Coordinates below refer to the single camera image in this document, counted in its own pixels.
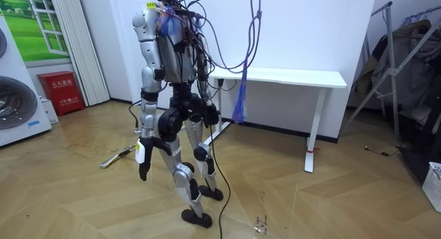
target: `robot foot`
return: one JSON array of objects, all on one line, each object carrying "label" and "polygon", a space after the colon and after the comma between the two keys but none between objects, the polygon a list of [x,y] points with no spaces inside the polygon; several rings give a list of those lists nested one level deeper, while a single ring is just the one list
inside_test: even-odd
[{"label": "robot foot", "polygon": [[216,191],[212,191],[208,186],[201,185],[199,186],[199,191],[205,197],[212,198],[217,201],[221,201],[223,199],[222,191],[217,188]]},{"label": "robot foot", "polygon": [[213,225],[212,217],[210,217],[208,214],[204,214],[202,218],[198,218],[198,216],[191,209],[183,210],[181,213],[181,218],[185,222],[189,222],[193,225],[200,225],[207,229]]}]

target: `white table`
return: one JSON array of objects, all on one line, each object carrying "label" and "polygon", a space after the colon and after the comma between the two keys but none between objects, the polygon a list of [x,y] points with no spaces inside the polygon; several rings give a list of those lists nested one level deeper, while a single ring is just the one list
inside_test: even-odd
[{"label": "white table", "polygon": [[[232,74],[227,70],[217,68],[210,77],[214,78],[214,83],[218,79],[234,79],[241,80],[242,74]],[[305,156],[305,171],[312,172],[314,169],[314,144],[316,142],[318,124],[322,115],[323,103],[325,102],[326,91],[329,88],[346,88],[345,80],[343,80],[339,72],[334,71],[319,71],[319,70],[283,70],[274,68],[257,68],[251,67],[247,73],[248,81],[264,81],[271,83],[281,83],[286,85],[301,85],[307,87],[318,87],[320,92],[317,99],[316,111],[312,118],[312,128],[310,137],[307,139],[307,151]],[[222,91],[220,90],[215,96],[217,100],[218,109],[222,111]],[[230,122],[219,123],[216,125],[216,130],[212,137],[215,139],[219,134],[227,128]],[[209,145],[212,141],[209,137],[205,144]]]}]

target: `white curtain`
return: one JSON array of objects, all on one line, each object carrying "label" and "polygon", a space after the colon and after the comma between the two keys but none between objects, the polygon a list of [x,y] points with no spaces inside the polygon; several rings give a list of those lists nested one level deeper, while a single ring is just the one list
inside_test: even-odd
[{"label": "white curtain", "polygon": [[109,92],[80,0],[52,0],[85,104],[108,101]]}]

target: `herringbone parquet floor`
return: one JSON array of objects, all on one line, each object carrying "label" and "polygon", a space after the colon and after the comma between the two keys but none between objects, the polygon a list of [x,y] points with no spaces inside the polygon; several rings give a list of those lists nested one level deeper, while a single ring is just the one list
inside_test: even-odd
[{"label": "herringbone parquet floor", "polygon": [[[51,132],[0,149],[1,239],[219,237],[223,202],[203,199],[211,229],[182,221],[186,205],[158,152],[146,183],[133,154],[99,169],[137,140],[127,107],[108,102],[68,114]],[[215,144],[232,186],[225,238],[441,238],[441,214],[400,155],[363,149],[395,151],[389,128],[370,116],[358,117],[338,145],[319,142],[312,174],[303,171],[304,138],[232,125]],[[181,143],[183,159],[196,165],[184,134]],[[220,174],[217,181],[226,195]]]}]

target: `white appliance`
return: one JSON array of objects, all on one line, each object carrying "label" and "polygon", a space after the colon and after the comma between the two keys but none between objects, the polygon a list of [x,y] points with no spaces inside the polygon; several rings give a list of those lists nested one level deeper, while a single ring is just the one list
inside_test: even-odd
[{"label": "white appliance", "polygon": [[51,127],[5,17],[0,13],[0,146]]}]

